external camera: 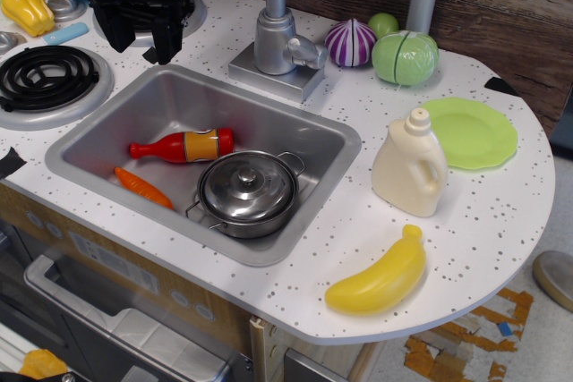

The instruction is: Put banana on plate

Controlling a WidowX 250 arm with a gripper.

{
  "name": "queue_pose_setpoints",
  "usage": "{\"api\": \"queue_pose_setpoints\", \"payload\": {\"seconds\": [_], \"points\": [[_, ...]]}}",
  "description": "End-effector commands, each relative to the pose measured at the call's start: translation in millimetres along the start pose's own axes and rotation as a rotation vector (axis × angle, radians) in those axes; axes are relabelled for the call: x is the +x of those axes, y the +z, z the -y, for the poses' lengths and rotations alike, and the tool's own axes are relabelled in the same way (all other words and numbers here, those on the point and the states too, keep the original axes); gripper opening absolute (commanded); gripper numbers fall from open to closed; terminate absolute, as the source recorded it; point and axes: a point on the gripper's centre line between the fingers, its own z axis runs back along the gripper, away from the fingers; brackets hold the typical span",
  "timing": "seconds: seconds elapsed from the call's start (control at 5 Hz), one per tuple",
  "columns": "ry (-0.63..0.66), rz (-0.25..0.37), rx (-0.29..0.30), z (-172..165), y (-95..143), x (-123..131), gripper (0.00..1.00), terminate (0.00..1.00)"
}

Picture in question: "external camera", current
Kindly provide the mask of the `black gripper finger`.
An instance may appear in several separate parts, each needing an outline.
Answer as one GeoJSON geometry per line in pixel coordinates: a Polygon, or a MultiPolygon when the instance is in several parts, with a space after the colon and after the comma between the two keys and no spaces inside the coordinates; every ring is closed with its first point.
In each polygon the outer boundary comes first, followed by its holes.
{"type": "Polygon", "coordinates": [[[91,7],[109,45],[123,53],[135,40],[135,33],[132,24],[122,15],[119,5],[91,0],[91,7]]]}
{"type": "Polygon", "coordinates": [[[170,10],[158,10],[151,22],[153,47],[156,48],[157,64],[169,64],[182,49],[186,17],[170,10]]]}

